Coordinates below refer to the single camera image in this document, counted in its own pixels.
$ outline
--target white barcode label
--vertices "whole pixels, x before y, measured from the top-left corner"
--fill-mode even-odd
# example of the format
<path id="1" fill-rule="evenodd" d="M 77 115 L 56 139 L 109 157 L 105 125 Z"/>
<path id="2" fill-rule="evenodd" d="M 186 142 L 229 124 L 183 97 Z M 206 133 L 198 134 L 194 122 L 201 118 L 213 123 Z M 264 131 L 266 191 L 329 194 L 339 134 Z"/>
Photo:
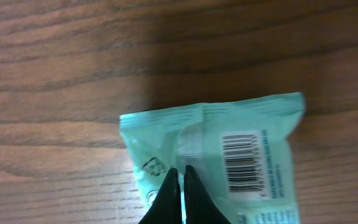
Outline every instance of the white barcode label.
<path id="1" fill-rule="evenodd" d="M 230 198 L 270 198 L 260 130 L 223 133 L 221 142 Z"/>

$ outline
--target logo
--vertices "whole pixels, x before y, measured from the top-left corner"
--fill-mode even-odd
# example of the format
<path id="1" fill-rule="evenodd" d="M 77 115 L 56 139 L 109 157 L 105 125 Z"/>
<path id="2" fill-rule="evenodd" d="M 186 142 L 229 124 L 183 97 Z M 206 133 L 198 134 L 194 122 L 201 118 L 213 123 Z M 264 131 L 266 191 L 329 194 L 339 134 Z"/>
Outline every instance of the logo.
<path id="1" fill-rule="evenodd" d="M 165 167 L 164 163 L 161 162 L 157 157 L 153 157 L 151 160 L 147 161 L 143 165 L 142 169 L 148 172 L 150 175 L 156 177 L 167 172 L 167 167 Z"/>
<path id="2" fill-rule="evenodd" d="M 154 200 L 155 200 L 155 197 L 157 196 L 158 194 L 158 190 L 152 190 L 150 191 L 149 193 L 147 193 L 146 195 L 146 202 L 147 202 L 147 205 L 148 206 L 152 206 Z"/>

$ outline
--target tabletop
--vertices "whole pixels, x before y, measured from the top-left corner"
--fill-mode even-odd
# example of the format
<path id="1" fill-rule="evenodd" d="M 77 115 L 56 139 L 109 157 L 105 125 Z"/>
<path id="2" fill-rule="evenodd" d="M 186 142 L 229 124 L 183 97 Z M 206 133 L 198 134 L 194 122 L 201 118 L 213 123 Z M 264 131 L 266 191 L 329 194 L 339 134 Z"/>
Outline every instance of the tabletop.
<path id="1" fill-rule="evenodd" d="M 358 0 L 0 0 L 0 224 L 137 223 L 120 114 L 294 91 L 302 223 L 358 224 Z"/>

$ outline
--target green packet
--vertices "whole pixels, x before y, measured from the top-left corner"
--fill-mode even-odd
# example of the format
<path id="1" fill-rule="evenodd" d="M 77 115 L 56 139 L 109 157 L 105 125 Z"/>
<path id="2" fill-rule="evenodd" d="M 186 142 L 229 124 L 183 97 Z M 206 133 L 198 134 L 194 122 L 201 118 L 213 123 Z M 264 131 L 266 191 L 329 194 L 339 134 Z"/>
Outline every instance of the green packet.
<path id="1" fill-rule="evenodd" d="M 149 208 L 167 170 L 192 165 L 231 223 L 298 224 L 287 136 L 305 111 L 301 93 L 230 103 L 198 103 L 124 114 L 120 134 Z"/>

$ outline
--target black tool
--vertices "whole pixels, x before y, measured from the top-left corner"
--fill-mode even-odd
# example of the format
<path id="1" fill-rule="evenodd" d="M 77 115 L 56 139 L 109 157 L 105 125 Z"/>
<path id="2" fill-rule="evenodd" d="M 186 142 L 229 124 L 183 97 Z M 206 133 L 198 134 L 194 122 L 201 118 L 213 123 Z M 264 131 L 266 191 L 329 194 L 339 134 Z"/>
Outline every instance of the black tool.
<path id="1" fill-rule="evenodd" d="M 230 224 L 215 206 L 193 166 L 186 166 L 185 174 L 186 224 Z M 178 171 L 167 172 L 149 211 L 139 224 L 181 224 L 180 186 Z"/>

